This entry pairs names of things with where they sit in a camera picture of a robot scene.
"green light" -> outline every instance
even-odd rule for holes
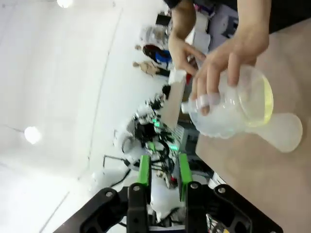
[[[174,145],[171,145],[170,148],[171,148],[172,150],[176,150],[176,151],[178,150],[178,147],[177,147],[177,146],[174,146]]]

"equipment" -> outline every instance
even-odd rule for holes
[[[276,223],[230,186],[222,184],[212,190],[193,182],[185,154],[178,156],[178,164],[180,200],[185,202],[186,217],[184,227],[174,232],[206,233],[209,214],[230,233],[283,233]],[[124,216],[127,216],[128,233],[168,230],[149,227],[150,192],[151,159],[143,155],[136,183],[123,187],[120,192],[102,189],[54,233],[105,233]]]

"bolt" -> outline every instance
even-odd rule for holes
[[[113,193],[112,192],[106,192],[106,197],[111,197],[113,195]]]
[[[225,188],[219,188],[219,189],[218,189],[218,192],[219,192],[219,193],[225,193]]]
[[[197,183],[192,183],[192,184],[190,185],[190,187],[193,188],[193,189],[196,189],[196,188],[198,188],[199,186],[198,186]]]
[[[140,187],[136,185],[136,186],[134,186],[133,190],[138,191],[138,190],[140,190]]]

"table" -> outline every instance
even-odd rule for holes
[[[311,228],[311,19],[270,35],[257,61],[274,93],[274,112],[292,112],[302,121],[298,148],[280,153],[256,135],[230,139],[200,136],[196,153],[230,186],[277,222],[285,233]],[[184,83],[172,85],[162,112],[175,127]]]

